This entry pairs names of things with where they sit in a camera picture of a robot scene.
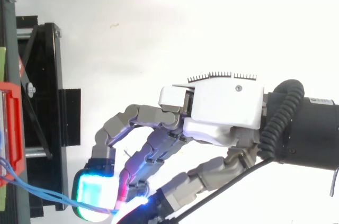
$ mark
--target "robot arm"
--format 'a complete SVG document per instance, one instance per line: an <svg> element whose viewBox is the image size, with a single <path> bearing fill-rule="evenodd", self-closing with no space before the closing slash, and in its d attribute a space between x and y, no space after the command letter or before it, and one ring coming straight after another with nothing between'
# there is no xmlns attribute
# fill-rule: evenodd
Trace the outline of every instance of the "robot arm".
<svg viewBox="0 0 339 224"><path fill-rule="evenodd" d="M133 128L154 129L120 173L116 209L146 194L147 178L186 143L196 140L228 148L227 156L175 176L119 224L166 223L169 214L194 201L197 193L218 194L272 161L336 170L337 106L304 98L296 80L283 82L269 95L263 92L254 77L210 73L188 84L164 87L161 109L131 105L105 123L96 134L92 158L113 160L113 145ZM263 162L255 164L257 155Z"/></svg>

